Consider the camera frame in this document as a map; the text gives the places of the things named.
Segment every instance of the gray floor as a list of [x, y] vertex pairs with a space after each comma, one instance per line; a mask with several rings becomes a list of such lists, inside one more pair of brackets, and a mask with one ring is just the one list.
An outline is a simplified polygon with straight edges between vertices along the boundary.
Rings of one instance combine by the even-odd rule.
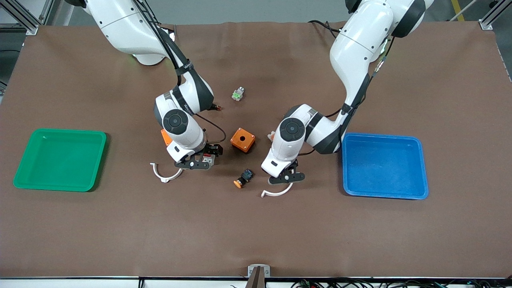
[[[162, 23], [177, 25], [218, 24], [224, 22], [307, 22], [344, 21], [349, 18], [340, 0], [147, 0]], [[464, 7], [470, 0], [459, 0]], [[96, 25], [81, 8], [61, 1], [52, 21], [54, 25]], [[479, 0], [465, 13], [465, 20], [478, 20], [489, 11], [490, 0]], [[451, 0], [435, 0], [425, 13], [425, 21], [446, 21], [455, 15]], [[509, 70], [512, 70], [512, 8], [493, 24], [498, 47]], [[0, 50], [19, 50], [25, 39], [22, 33], [0, 33]], [[0, 80], [7, 83], [17, 59], [16, 52], [0, 52]]]

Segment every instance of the orange box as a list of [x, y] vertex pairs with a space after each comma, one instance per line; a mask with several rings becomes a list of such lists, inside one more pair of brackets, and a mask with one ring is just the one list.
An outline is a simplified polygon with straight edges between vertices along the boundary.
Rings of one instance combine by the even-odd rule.
[[173, 141], [169, 135], [167, 134], [167, 132], [165, 131], [165, 129], [162, 129], [160, 130], [160, 133], [162, 133], [162, 137], [163, 137], [163, 140], [165, 141], [165, 145], [166, 146], [169, 146], [169, 144]]
[[254, 144], [256, 140], [255, 136], [251, 133], [243, 130], [242, 128], [238, 128], [233, 137], [231, 138], [231, 144], [236, 148], [247, 153], [251, 146]]

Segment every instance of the brown tabletop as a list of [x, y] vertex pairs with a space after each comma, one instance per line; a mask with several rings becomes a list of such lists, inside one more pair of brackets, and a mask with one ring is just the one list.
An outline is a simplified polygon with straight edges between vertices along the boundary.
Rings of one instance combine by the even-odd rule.
[[[411, 135], [423, 144], [426, 200], [349, 196], [339, 154], [300, 157], [307, 179], [281, 197], [260, 167], [266, 135], [292, 106], [324, 114], [345, 90], [330, 33], [313, 24], [179, 26], [177, 43], [222, 112], [201, 114], [229, 140], [209, 171], [176, 171], [153, 115], [172, 89], [169, 61], [138, 64], [97, 27], [40, 27], [0, 105], [0, 275], [506, 277], [512, 270], [512, 85], [494, 34], [477, 23], [423, 23], [397, 39], [349, 131]], [[243, 86], [240, 102], [231, 99]], [[221, 134], [199, 120], [211, 140]], [[110, 146], [90, 193], [20, 190], [12, 180], [38, 128], [101, 130]], [[232, 181], [256, 172], [240, 190]]]

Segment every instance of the green tray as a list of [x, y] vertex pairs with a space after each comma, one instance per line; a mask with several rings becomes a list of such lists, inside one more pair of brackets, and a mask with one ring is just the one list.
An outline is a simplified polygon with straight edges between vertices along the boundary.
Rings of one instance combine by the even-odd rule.
[[96, 181], [106, 135], [100, 131], [38, 129], [13, 184], [21, 189], [87, 192]]

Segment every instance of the blue plastic tray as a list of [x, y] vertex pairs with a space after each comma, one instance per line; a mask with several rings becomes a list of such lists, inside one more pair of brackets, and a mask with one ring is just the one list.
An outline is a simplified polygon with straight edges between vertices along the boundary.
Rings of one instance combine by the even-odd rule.
[[350, 195], [420, 200], [429, 194], [415, 137], [347, 133], [342, 157], [343, 186]]

